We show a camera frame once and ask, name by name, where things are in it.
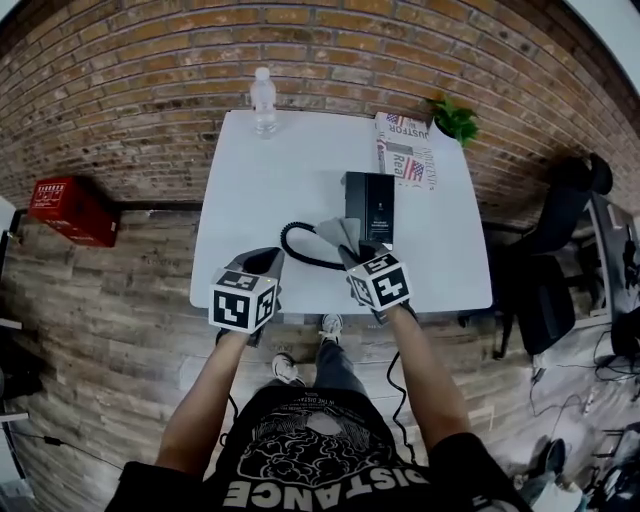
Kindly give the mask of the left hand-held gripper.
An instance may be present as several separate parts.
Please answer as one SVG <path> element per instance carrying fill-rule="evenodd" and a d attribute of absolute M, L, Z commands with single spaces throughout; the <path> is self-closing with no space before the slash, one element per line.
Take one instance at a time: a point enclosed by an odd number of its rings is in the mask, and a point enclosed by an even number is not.
<path fill-rule="evenodd" d="M 208 320 L 220 329 L 219 337 L 235 331 L 249 336 L 249 347 L 260 344 L 264 326 L 280 309 L 284 259 L 281 248 L 259 248 L 237 255 L 214 273 Z"/>

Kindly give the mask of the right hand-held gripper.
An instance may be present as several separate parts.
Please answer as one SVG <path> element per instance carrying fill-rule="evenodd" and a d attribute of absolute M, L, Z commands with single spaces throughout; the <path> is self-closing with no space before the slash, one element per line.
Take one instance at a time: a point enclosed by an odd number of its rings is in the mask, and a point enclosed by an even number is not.
<path fill-rule="evenodd" d="M 413 290 L 406 265 L 391 250 L 378 242 L 361 242 L 358 252 L 340 245 L 338 253 L 352 297 L 368 307 L 380 323 L 387 322 L 387 311 L 395 306 L 417 319 L 410 305 Z"/>

